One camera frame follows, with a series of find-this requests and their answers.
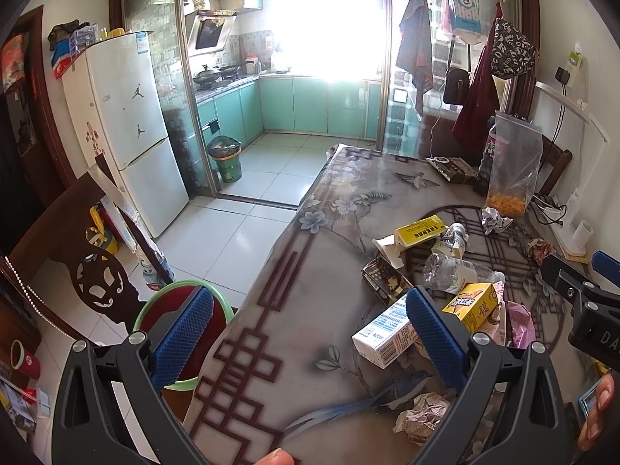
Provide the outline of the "black hanging shoulder bag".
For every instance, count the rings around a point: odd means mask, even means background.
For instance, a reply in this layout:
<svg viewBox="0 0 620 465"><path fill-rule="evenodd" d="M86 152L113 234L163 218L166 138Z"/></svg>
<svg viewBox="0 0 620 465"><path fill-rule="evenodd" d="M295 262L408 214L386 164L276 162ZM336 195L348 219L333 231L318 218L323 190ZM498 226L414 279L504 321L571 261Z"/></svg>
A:
<svg viewBox="0 0 620 465"><path fill-rule="evenodd" d="M446 78L443 83L443 103L463 106L471 85L471 46L467 45L468 67L466 69L456 67L452 64L455 39L453 36L449 48Z"/></svg>

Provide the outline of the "person's right hand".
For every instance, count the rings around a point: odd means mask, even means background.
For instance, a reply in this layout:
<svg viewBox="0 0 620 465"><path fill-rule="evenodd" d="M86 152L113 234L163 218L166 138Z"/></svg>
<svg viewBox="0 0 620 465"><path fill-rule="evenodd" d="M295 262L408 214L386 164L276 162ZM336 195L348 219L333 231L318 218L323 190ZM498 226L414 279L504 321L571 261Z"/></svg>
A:
<svg viewBox="0 0 620 465"><path fill-rule="evenodd" d="M589 451L601 435L604 427L604 412L610 407L615 395L615 379L612 373L601 377L595 391L596 402L584 422L578 439L578 449Z"/></svg>

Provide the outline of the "person's left hand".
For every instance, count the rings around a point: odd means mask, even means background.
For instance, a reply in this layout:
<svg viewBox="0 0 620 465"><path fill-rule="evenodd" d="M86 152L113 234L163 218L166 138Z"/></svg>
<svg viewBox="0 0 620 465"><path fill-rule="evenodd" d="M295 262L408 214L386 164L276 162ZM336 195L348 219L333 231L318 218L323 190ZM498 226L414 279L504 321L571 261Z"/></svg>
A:
<svg viewBox="0 0 620 465"><path fill-rule="evenodd" d="M263 456L254 465L294 465L294 459L286 450L278 448Z"/></svg>

